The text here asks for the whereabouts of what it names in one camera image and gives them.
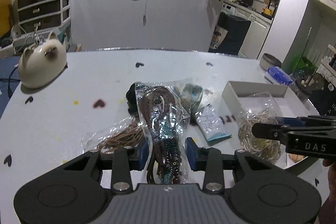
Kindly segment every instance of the metal rod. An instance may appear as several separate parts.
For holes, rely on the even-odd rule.
[[[297,61],[296,66],[295,66],[295,68],[294,68],[294,70],[293,70],[293,73],[292,73],[293,76],[294,76],[294,73],[295,73],[295,71],[296,71],[296,69],[297,69],[297,67],[298,67],[298,65],[299,65],[299,63],[300,63],[300,60],[302,59],[303,54],[305,53],[305,50],[306,50],[306,48],[307,48],[307,45],[308,45],[308,42],[309,42],[309,38],[310,38],[310,32],[311,32],[311,27],[310,27],[310,29],[309,29],[309,33],[308,33],[308,36],[307,36],[306,44],[305,44],[305,46],[304,46],[304,48],[303,48],[303,51],[302,51],[302,53],[301,53],[301,56],[300,56],[299,60]]]

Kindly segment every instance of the twine bundle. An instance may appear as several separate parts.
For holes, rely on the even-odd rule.
[[[241,146],[250,153],[270,162],[275,162],[280,158],[280,143],[274,140],[256,138],[252,134],[252,126],[257,123],[278,124],[278,121],[270,116],[266,110],[262,114],[246,119],[239,127],[238,137]]]
[[[141,125],[134,119],[127,128],[98,143],[97,149],[100,150],[101,154],[112,154],[118,147],[135,147],[142,138]]]

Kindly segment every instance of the black trash bin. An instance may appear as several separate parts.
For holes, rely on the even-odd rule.
[[[209,52],[238,55],[251,21],[221,12],[217,25],[227,30],[227,35],[217,49],[209,49]]]

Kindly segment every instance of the kitchen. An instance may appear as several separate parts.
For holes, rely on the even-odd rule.
[[[257,59],[279,2],[224,0],[209,51]]]

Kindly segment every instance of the black cable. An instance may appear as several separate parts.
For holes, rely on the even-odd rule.
[[[17,69],[17,67],[14,68],[14,70],[12,70],[12,72],[10,73],[9,77],[8,77],[8,88],[7,88],[7,93],[8,93],[8,97],[9,99],[12,97],[13,95],[13,91],[11,89],[11,78],[15,72],[15,70]]]
[[[0,78],[0,82],[8,82],[9,78]],[[19,79],[11,79],[10,80],[12,83],[17,83],[17,82],[20,82],[21,80]]]

